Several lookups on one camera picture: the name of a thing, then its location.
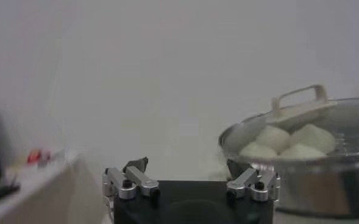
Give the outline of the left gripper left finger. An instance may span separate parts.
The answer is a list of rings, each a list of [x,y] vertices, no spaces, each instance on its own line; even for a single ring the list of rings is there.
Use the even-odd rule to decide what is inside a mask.
[[[160,185],[157,180],[146,174],[148,157],[128,161],[122,168],[105,168],[102,174],[102,193],[105,197],[118,196],[122,200],[132,200],[137,196],[137,190],[144,197],[155,200],[160,196]]]

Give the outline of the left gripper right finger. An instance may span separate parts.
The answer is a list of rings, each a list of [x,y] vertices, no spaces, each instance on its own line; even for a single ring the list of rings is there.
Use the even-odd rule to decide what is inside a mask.
[[[228,159],[227,168],[232,176],[227,182],[226,196],[229,202],[250,196],[253,201],[278,201],[280,177],[270,170],[257,170],[250,165],[240,165]]]

